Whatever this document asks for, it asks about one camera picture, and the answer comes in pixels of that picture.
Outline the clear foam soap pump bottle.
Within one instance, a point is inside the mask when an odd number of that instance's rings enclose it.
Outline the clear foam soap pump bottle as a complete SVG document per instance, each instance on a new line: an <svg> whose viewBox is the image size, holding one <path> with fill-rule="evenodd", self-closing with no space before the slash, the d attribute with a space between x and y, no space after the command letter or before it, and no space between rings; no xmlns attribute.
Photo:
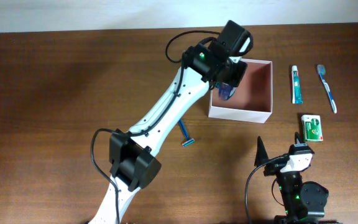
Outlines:
<svg viewBox="0 0 358 224"><path fill-rule="evenodd" d="M217 88L219 99L223 101L229 100L236 90L236 87L223 82L218 83Z"/></svg>

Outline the green white soap box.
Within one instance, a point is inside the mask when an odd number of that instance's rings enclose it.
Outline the green white soap box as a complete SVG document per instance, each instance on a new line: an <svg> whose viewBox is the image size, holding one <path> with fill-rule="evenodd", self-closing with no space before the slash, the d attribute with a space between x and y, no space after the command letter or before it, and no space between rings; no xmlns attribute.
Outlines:
<svg viewBox="0 0 358 224"><path fill-rule="evenodd" d="M305 141L323 141L320 115L304 114L301 117L301 122Z"/></svg>

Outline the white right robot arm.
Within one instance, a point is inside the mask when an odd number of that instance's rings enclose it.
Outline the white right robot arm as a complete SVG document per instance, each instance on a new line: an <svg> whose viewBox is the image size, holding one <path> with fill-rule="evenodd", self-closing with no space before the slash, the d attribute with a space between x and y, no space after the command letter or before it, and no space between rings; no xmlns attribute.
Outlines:
<svg viewBox="0 0 358 224"><path fill-rule="evenodd" d="M284 215L277 215L274 223L318 223L324 217L329 191L322 185L302 180L301 173L311 166L314 156L312 148L299 133L287 153L269 158L262 138L257 138L257 152L254 165L264 168L264 176L274 176L279 185Z"/></svg>

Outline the teal toothpaste tube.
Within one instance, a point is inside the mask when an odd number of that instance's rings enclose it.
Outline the teal toothpaste tube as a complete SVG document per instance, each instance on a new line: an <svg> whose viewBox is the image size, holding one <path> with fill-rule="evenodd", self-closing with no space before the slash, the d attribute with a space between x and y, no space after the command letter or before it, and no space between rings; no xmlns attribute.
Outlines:
<svg viewBox="0 0 358 224"><path fill-rule="evenodd" d="M293 65L291 67L291 80L292 80L292 103L300 105L303 103L303 99L301 95L298 67L296 65Z"/></svg>

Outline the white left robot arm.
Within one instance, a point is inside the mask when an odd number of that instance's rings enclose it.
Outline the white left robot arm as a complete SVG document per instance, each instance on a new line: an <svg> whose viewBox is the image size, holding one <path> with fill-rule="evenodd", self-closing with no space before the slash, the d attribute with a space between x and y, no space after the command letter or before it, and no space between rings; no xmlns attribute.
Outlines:
<svg viewBox="0 0 358 224"><path fill-rule="evenodd" d="M182 52L172 83L140 121L126 132L105 129L111 168L101 175L109 187L91 223L120 223L136 193L160 171L156 156L182 116L214 87L224 88L228 100L239 86L247 69L241 58L253 47L252 34L233 21L209 34Z"/></svg>

